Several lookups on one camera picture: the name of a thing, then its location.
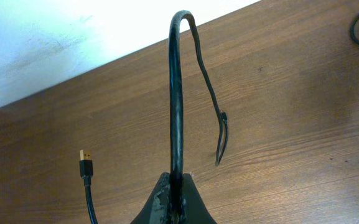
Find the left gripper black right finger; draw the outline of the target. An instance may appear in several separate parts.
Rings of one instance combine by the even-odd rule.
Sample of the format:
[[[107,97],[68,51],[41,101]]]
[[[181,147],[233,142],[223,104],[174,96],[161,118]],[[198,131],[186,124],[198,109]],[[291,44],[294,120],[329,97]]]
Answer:
[[[208,212],[190,174],[183,174],[182,223],[216,224]]]

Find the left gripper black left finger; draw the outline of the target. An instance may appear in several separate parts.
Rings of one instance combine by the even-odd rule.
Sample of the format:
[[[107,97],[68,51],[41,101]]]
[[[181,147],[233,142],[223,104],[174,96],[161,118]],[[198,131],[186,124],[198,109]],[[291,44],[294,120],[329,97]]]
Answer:
[[[170,223],[170,174],[163,172],[149,198],[131,224]]]

